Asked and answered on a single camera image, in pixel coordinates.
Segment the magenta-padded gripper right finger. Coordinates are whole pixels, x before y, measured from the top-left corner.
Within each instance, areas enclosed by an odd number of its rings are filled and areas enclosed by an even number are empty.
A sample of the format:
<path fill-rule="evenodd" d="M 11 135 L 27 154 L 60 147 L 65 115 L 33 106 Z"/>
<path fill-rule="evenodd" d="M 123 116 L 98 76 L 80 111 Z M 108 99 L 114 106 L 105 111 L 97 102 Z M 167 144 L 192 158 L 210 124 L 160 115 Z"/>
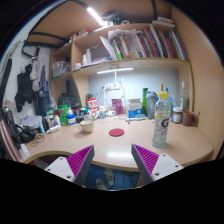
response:
<path fill-rule="evenodd" d="M 132 145 L 131 154 L 145 185 L 183 169 L 183 166 L 168 154 L 158 155 L 136 144 Z"/>

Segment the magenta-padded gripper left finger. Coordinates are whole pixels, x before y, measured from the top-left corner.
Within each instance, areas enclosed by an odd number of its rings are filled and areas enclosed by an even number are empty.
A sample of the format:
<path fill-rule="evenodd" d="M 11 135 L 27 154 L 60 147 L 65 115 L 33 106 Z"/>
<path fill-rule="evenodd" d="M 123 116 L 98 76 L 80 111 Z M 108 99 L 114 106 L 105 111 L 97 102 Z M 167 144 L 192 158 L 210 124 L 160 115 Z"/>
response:
<path fill-rule="evenodd" d="M 94 146 L 90 145 L 69 157 L 58 157 L 46 171 L 82 186 L 94 155 Z"/>

